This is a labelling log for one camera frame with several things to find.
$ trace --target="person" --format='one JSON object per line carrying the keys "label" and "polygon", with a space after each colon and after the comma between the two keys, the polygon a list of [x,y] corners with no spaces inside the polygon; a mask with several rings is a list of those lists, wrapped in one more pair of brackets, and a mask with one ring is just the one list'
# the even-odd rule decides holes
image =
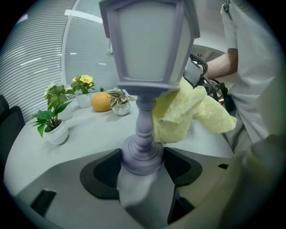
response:
{"label": "person", "polygon": [[238,121],[225,134],[233,152],[247,150],[269,134],[255,102],[278,73],[282,48],[263,18],[245,0],[227,1],[221,9],[228,51],[208,62],[210,80],[237,73],[229,89]]}

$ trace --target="black chair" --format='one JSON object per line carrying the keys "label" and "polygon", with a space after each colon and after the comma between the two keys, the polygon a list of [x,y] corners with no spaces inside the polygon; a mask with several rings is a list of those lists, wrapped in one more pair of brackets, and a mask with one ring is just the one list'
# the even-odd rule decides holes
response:
{"label": "black chair", "polygon": [[11,147],[25,125],[21,108],[9,104],[3,95],[0,95],[0,173],[4,175],[5,164]]}

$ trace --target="succulent plant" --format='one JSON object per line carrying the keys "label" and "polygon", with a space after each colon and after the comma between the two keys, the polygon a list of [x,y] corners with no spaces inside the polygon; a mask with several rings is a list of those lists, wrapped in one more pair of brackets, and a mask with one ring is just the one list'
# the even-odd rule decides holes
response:
{"label": "succulent plant", "polygon": [[126,96],[124,91],[121,89],[114,88],[113,91],[108,92],[113,98],[109,101],[110,108],[114,108],[117,105],[128,103],[129,100],[135,100],[135,98],[131,96]]}

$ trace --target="lamp head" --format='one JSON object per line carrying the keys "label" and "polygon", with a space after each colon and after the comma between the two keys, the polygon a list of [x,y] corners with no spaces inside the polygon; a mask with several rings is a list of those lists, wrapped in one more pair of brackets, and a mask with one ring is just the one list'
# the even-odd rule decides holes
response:
{"label": "lamp head", "polygon": [[193,1],[103,0],[99,5],[119,88],[150,97],[178,90],[193,40],[199,37]]}

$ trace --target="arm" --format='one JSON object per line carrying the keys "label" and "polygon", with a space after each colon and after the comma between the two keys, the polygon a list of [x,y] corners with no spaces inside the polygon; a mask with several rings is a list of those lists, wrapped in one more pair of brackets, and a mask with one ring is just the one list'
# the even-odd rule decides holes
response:
{"label": "arm", "polygon": [[237,49],[228,49],[227,53],[210,61],[206,76],[212,80],[223,76],[231,75],[237,72],[238,52]]}
{"label": "arm", "polygon": [[237,72],[238,52],[236,25],[235,22],[229,17],[229,15],[224,12],[223,7],[221,8],[221,14],[228,51],[222,56],[207,63],[209,68],[206,76],[210,80],[231,75]]}

